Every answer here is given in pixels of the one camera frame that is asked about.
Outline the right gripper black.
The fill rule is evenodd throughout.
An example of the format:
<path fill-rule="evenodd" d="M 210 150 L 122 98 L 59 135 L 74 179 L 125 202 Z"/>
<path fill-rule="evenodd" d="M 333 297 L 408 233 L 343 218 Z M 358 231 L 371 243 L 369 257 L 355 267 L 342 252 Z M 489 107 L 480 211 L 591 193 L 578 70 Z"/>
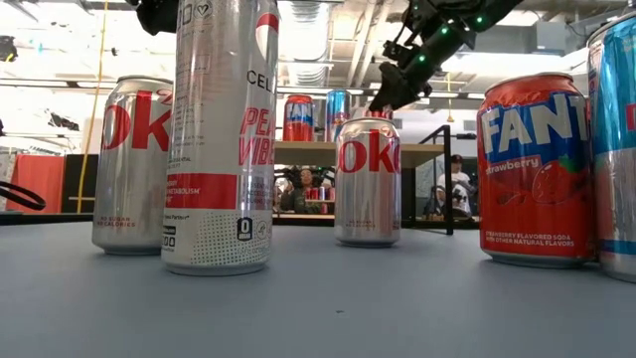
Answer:
<path fill-rule="evenodd" d="M 460 23 L 442 24 L 423 36 L 422 44 L 384 43 L 383 55 L 394 63 L 380 64 L 381 87 L 370 104 L 371 111 L 389 106 L 399 109 L 416 102 L 423 92 L 430 94 L 428 81 L 441 71 L 441 65 L 462 46 L 470 46 L 470 29 Z"/>

